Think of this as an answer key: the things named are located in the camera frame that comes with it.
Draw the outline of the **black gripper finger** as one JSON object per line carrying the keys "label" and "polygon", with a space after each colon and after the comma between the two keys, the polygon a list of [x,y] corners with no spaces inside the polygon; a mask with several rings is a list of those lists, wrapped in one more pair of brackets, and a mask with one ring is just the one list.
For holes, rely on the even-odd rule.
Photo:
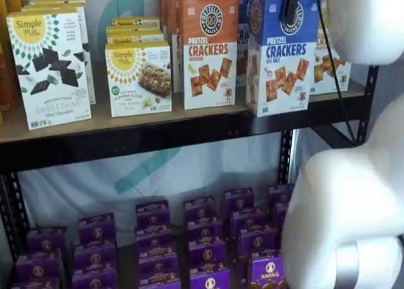
{"label": "black gripper finger", "polygon": [[298,0],[282,1],[282,21],[293,21],[297,10]]}

